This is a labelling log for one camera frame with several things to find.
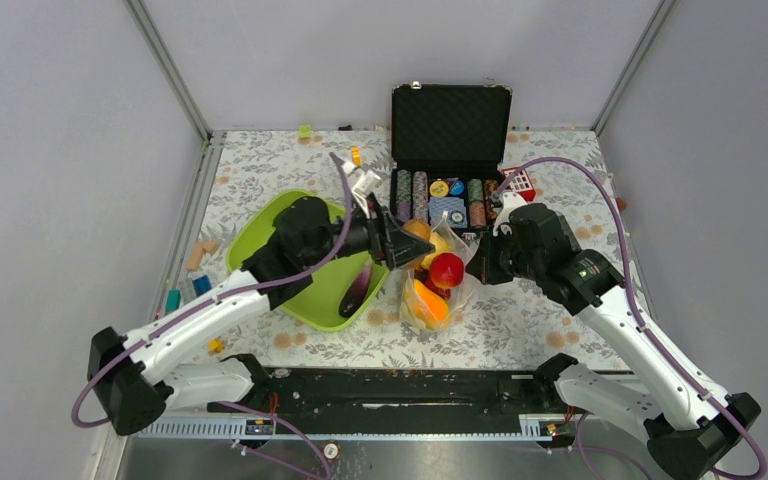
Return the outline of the brown potato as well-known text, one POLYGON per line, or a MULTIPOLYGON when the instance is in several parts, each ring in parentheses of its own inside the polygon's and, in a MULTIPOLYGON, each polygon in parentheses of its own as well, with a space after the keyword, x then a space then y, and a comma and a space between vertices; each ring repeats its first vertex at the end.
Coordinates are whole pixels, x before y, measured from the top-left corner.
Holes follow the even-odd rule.
MULTIPOLYGON (((431 228, 427 222, 419 218, 413 218, 405 222, 403 228, 409 233, 426 241, 427 243, 430 242, 431 228)), ((406 266, 406 269, 416 269, 420 267, 426 256, 427 254, 413 260, 406 266)))

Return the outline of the red apple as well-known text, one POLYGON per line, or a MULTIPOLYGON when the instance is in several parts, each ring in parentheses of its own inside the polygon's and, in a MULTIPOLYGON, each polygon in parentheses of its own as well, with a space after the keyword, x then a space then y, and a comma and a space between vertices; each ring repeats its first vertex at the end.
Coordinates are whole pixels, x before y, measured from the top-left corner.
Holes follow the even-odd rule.
POLYGON ((462 284, 465 266, 458 255, 447 252, 434 259, 428 272, 429 279, 438 287, 453 289, 462 284))

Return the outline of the clear zip top bag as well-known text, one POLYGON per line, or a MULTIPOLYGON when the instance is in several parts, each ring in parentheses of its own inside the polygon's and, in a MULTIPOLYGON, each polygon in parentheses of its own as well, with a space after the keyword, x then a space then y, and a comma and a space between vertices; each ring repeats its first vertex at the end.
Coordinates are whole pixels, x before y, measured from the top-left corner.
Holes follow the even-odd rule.
POLYGON ((466 272, 474 256, 470 247, 450 226, 465 215, 445 211, 435 225, 411 219, 405 229, 429 241, 434 250, 406 269, 400 316, 417 330, 437 332, 453 323, 478 286, 478 280, 466 272))

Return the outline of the orange yellow mango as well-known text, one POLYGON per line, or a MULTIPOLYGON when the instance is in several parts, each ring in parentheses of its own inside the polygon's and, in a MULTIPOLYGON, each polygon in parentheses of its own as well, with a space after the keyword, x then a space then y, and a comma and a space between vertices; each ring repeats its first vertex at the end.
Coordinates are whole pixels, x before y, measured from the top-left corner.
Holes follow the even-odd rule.
POLYGON ((423 282, 414 279, 406 293, 406 302, 412 315, 427 329, 440 330, 449 323, 448 302, 429 289, 423 282))

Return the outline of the purple eggplant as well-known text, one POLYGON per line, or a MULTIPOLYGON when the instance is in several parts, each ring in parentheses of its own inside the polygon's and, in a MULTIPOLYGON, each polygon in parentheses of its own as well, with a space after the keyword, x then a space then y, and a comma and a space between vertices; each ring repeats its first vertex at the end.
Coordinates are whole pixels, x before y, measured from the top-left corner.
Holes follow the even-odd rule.
POLYGON ((342 318, 352 317, 364 303, 372 279, 373 263, 367 260, 349 285, 338 306, 342 318))

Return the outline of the yellow lemon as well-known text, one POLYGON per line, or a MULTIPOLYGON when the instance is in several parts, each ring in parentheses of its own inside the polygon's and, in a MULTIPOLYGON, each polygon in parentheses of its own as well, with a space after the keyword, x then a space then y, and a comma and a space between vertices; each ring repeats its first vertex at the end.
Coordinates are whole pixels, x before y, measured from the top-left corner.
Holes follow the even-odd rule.
POLYGON ((420 263, 420 266, 425 270, 430 268, 437 256, 450 251, 448 242, 436 231, 430 233, 429 242, 433 245, 434 251, 426 255, 420 263))

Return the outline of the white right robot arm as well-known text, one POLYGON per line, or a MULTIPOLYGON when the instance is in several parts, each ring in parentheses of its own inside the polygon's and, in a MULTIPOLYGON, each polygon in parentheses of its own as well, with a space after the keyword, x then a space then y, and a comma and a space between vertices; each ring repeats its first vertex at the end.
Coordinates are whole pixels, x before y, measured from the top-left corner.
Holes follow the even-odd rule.
POLYGON ((590 412, 644 443, 673 479, 712 471, 760 415, 747 393, 729 393, 703 373, 630 299, 625 278, 601 253, 583 250, 566 220, 545 205, 505 195, 491 232, 467 265, 482 283, 525 278, 598 333, 646 390, 601 376, 566 354, 534 372, 543 410, 590 412))

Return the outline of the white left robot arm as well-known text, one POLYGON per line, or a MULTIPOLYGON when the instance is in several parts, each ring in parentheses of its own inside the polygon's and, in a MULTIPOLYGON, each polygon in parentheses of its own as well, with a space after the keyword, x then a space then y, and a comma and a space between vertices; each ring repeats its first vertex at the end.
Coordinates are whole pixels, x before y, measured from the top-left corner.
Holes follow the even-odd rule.
POLYGON ((207 293, 128 333, 111 327, 98 331, 90 341, 87 385, 79 398, 94 394, 105 422, 120 436, 143 430, 175 407, 237 402, 245 410, 259 410, 269 401, 271 387, 243 361, 199 367, 184 364, 184 358, 234 324, 294 298, 334 259, 366 253, 394 270, 433 250, 374 195, 337 219, 324 200, 303 196, 276 216, 266 243, 207 293))

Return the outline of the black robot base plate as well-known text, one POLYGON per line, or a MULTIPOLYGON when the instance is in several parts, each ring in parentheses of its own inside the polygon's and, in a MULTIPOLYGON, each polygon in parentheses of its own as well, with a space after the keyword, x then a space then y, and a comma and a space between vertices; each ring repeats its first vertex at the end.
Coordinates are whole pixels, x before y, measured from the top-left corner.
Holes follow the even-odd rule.
POLYGON ((254 385, 231 406, 272 413, 314 436, 454 435, 501 437, 521 432, 525 419, 562 423, 580 414, 530 371, 265 367, 251 354, 240 361, 254 385))

